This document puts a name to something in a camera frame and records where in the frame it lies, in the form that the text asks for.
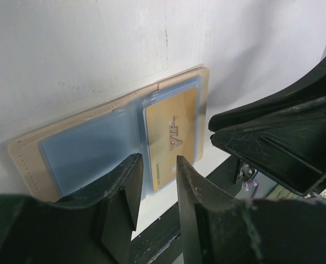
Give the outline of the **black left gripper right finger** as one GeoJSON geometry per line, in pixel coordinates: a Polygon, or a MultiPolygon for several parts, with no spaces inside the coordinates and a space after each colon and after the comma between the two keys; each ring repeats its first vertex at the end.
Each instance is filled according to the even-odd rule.
{"type": "Polygon", "coordinates": [[[185,263],[326,263],[326,199],[244,199],[176,160],[185,263]]]}

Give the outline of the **beige leather card holder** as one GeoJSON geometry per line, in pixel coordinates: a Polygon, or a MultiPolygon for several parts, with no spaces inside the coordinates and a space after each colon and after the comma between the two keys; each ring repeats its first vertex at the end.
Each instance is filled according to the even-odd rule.
{"type": "Polygon", "coordinates": [[[199,67],[158,81],[22,135],[9,144],[8,153],[31,194],[43,201],[67,196],[110,172],[127,156],[140,153],[144,161],[142,197],[152,195],[158,191],[153,190],[145,110],[155,102],[197,87],[194,162],[200,160],[209,74],[208,68],[199,67]]]}

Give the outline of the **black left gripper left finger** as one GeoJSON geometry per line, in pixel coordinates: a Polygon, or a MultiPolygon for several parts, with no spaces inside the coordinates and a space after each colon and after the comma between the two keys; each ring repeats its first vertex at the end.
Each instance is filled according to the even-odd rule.
{"type": "Polygon", "coordinates": [[[0,263],[127,263],[142,184],[135,153],[56,202],[0,194],[0,263]]]}

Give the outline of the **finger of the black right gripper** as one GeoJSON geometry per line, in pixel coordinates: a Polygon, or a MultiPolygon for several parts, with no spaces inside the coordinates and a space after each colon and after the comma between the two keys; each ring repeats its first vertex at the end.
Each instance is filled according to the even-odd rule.
{"type": "Polygon", "coordinates": [[[247,105],[215,114],[208,123],[214,133],[303,120],[326,106],[326,56],[290,86],[247,105]]]}
{"type": "Polygon", "coordinates": [[[303,120],[220,130],[211,142],[298,195],[326,188],[326,106],[303,120]]]}

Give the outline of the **gold VIP card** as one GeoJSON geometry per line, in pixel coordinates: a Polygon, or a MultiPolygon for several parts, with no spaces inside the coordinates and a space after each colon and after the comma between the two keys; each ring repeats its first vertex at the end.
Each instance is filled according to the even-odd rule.
{"type": "Polygon", "coordinates": [[[177,156],[195,160],[198,95],[198,88],[192,87],[145,110],[154,191],[175,179],[177,156]]]}

